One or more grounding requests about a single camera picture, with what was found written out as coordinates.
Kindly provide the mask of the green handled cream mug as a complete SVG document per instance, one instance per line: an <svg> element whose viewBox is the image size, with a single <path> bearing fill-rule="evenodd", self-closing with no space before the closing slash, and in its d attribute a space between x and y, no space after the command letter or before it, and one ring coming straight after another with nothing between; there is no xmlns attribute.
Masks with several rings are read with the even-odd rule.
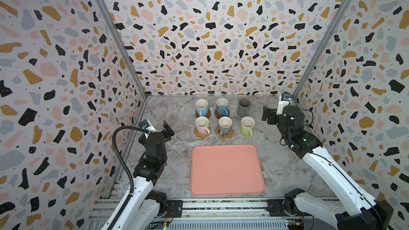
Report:
<svg viewBox="0 0 409 230"><path fill-rule="evenodd" d="M254 128L255 120L251 117L243 117L241 119L241 126L240 128Z"/></svg>

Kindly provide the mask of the grey mug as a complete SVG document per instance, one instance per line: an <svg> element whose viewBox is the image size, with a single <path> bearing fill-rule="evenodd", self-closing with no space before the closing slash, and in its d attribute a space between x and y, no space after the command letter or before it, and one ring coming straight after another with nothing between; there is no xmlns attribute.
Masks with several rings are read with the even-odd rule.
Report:
<svg viewBox="0 0 409 230"><path fill-rule="evenodd" d="M239 118L248 117L251 102L248 99L240 99L237 108L237 116Z"/></svg>

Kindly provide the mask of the woven rattan coaster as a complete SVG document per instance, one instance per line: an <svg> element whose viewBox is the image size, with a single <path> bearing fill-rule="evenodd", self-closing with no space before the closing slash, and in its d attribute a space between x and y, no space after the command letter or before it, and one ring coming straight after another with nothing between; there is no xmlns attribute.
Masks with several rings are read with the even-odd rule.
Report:
<svg viewBox="0 0 409 230"><path fill-rule="evenodd" d="M204 139L210 135L210 128L205 129L204 133L200 133L196 128L194 129L194 134L196 137Z"/></svg>

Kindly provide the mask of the pink handled cream mug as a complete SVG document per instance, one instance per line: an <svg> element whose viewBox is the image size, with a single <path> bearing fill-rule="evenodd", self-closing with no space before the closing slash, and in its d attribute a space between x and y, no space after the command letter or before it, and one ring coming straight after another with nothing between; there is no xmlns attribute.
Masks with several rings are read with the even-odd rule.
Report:
<svg viewBox="0 0 409 230"><path fill-rule="evenodd" d="M195 120L196 130L201 135L209 135L209 119L207 117L201 116Z"/></svg>

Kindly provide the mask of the multicolour woven coaster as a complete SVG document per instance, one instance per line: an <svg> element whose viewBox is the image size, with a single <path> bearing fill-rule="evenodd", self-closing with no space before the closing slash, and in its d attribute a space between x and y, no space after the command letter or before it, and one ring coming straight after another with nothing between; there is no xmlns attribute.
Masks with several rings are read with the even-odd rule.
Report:
<svg viewBox="0 0 409 230"><path fill-rule="evenodd" d="M253 137L253 129L252 128L238 128L238 135L241 138L249 139Z"/></svg>

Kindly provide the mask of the brown wooden coaster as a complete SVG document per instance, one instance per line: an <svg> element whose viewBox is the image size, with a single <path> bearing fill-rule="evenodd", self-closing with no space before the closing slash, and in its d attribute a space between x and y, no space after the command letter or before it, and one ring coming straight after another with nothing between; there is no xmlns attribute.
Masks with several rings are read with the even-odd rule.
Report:
<svg viewBox="0 0 409 230"><path fill-rule="evenodd" d="M220 115L220 114L218 113L218 110L215 109L214 115L215 115L215 117L216 117L217 119L220 119L221 117L229 117L229 116L230 116L230 110L227 109L227 115Z"/></svg>
<svg viewBox="0 0 409 230"><path fill-rule="evenodd" d="M197 111L195 112L195 114L196 114L196 117L197 117L197 118L200 117L200 115L198 114ZM211 111L208 109L207 114L205 115L205 117L209 119L209 118L211 117L211 115L212 115L212 113L211 113Z"/></svg>

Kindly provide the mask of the teal handled cream mug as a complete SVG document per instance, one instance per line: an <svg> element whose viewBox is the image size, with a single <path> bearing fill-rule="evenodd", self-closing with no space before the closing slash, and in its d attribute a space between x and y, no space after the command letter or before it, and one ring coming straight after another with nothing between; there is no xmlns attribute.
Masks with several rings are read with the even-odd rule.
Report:
<svg viewBox="0 0 409 230"><path fill-rule="evenodd" d="M221 117L218 121L218 127L221 135L226 135L232 129L233 121L230 117Z"/></svg>

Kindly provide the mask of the cork paw coaster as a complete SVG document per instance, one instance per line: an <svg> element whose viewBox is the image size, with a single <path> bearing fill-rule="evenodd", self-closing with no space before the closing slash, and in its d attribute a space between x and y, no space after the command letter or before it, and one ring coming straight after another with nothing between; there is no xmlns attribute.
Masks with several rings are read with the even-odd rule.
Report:
<svg viewBox="0 0 409 230"><path fill-rule="evenodd" d="M225 139L230 139L230 138L232 138L233 135L234 135L234 130L231 129L228 134L226 134L226 135L223 136L223 135L220 134L219 127L216 127L216 128L215 128L215 134L216 134L220 139L223 139L223 140L225 140Z"/></svg>

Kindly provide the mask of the light blue patterned mug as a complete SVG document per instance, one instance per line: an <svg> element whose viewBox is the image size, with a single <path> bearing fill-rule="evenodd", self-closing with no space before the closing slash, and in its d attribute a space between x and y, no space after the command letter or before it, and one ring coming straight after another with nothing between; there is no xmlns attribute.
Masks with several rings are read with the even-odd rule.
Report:
<svg viewBox="0 0 409 230"><path fill-rule="evenodd" d="M217 105L217 113L220 116L228 116L229 115L229 101L225 98L220 98L216 101Z"/></svg>

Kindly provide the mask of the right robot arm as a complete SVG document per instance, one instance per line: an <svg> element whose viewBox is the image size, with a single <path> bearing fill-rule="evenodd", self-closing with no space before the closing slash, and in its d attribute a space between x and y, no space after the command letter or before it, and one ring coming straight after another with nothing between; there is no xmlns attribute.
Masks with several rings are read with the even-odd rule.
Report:
<svg viewBox="0 0 409 230"><path fill-rule="evenodd" d="M281 111L263 107L262 120L276 125L280 144L312 167L340 201L324 201L296 188L284 196L284 211L289 216L307 213L338 230L385 230L393 215L392 206L379 201L360 187L334 160L323 143L304 129L304 112L295 105Z"/></svg>

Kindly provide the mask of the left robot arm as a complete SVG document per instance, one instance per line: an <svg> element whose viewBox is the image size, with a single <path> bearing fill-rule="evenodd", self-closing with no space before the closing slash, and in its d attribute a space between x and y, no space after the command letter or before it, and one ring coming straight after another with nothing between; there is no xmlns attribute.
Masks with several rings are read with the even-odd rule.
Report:
<svg viewBox="0 0 409 230"><path fill-rule="evenodd" d="M120 131L131 129L142 132L138 139L145 148L133 173L127 167L117 147L116 136ZM169 124L163 122L163 130L158 132L147 119L134 126L121 126L112 135L114 152L126 173L130 185L119 205L102 227L104 230L144 230L157 216L167 213L167 195L153 188L163 173L168 156L166 142L175 135Z"/></svg>

